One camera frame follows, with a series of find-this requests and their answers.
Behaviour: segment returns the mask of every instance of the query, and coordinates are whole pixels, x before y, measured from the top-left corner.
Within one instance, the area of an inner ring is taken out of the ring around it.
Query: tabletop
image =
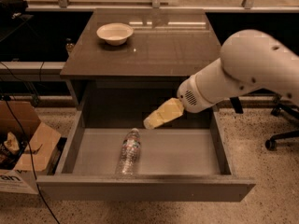
[[[105,24],[134,28],[117,47],[99,38]],[[185,77],[219,58],[218,41],[205,11],[186,8],[97,8],[69,56],[61,77]]]

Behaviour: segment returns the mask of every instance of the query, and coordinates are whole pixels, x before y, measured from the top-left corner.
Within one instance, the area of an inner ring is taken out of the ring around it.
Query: sponge
[[[182,102],[179,99],[171,98],[144,119],[143,124],[147,129],[152,130],[173,119],[181,117],[183,113],[184,106]]]

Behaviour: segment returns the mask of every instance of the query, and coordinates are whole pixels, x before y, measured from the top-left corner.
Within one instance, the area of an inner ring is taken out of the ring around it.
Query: speckled floor
[[[242,101],[237,115],[221,105],[220,116],[237,175],[253,177],[255,188],[241,203],[70,202],[46,197],[61,223],[298,223],[299,142],[279,141],[276,152],[264,141],[274,133],[299,128],[281,113],[270,115],[271,103]],[[66,136],[75,108],[52,104],[36,108],[41,120]],[[0,192],[0,223],[55,223],[35,195]]]

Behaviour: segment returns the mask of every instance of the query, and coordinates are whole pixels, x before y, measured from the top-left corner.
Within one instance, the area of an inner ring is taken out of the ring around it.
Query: open drawer
[[[89,82],[55,175],[37,179],[51,198],[240,202],[254,187],[234,173],[216,108],[146,130],[143,119],[176,89],[103,84]],[[137,170],[115,175],[132,128],[141,136]]]

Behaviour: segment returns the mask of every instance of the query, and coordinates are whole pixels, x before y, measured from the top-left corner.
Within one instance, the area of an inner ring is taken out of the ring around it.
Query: white bowl
[[[104,39],[112,46],[119,46],[133,34],[133,28],[127,24],[111,23],[101,26],[97,31],[97,35]]]

